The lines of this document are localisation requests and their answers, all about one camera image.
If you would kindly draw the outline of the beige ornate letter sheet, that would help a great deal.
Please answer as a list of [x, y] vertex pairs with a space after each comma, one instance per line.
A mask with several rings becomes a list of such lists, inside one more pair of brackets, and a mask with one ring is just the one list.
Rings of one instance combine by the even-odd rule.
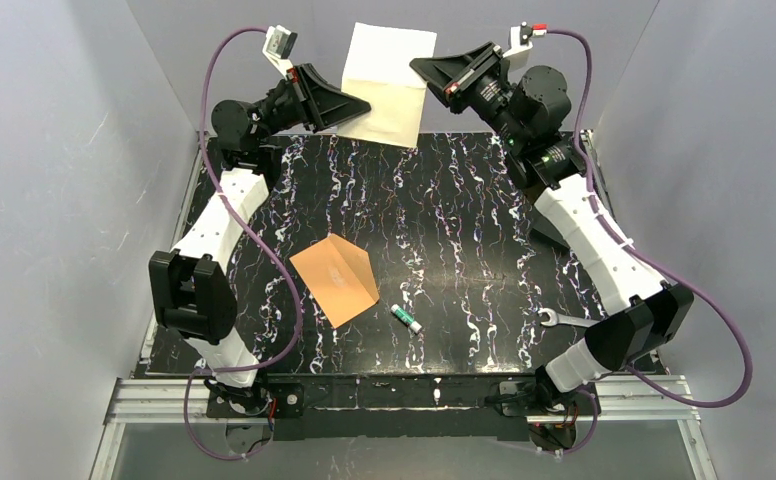
[[370, 104], [370, 111], [337, 128], [341, 137], [415, 148], [427, 87], [411, 68], [431, 57], [437, 34], [430, 31], [355, 24], [341, 89]]

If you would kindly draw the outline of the orange paper envelope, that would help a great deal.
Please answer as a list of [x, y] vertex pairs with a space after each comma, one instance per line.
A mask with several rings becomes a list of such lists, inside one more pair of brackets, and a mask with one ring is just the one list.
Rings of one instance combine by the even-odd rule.
[[329, 234], [290, 262], [334, 329], [380, 300], [368, 252], [339, 235]]

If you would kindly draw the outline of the green white glue stick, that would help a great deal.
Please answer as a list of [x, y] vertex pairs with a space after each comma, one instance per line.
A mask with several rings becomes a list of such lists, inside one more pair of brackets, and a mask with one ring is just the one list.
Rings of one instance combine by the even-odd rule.
[[408, 313], [406, 310], [404, 310], [402, 307], [400, 307], [397, 304], [394, 304], [390, 308], [391, 313], [399, 320], [401, 321], [412, 333], [415, 335], [419, 334], [422, 330], [422, 325], [415, 320], [415, 318]]

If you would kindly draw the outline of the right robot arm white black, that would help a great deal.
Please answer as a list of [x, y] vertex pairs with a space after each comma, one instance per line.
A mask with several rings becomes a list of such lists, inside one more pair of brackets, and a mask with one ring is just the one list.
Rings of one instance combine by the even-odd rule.
[[589, 164], [575, 137], [560, 131], [571, 109], [564, 75], [539, 65], [512, 83], [510, 62], [493, 43], [409, 66], [442, 105], [453, 113], [472, 109], [500, 137], [512, 183], [562, 236], [600, 295], [606, 318], [536, 370], [536, 392], [558, 399], [670, 341], [693, 294], [627, 252], [618, 228], [601, 225], [605, 210], [588, 188]]

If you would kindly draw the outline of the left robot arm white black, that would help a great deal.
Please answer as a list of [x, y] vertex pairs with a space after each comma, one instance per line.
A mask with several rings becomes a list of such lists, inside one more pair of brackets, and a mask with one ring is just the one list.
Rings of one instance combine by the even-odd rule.
[[221, 163], [222, 190], [170, 250], [152, 255], [149, 275], [158, 326], [194, 348], [218, 383], [246, 389], [258, 374], [259, 361], [235, 327], [237, 299], [227, 267], [243, 223], [281, 175], [281, 151], [271, 137], [298, 125], [320, 132], [370, 110], [309, 63], [288, 68], [261, 100], [224, 100], [213, 108], [216, 135], [209, 146]]

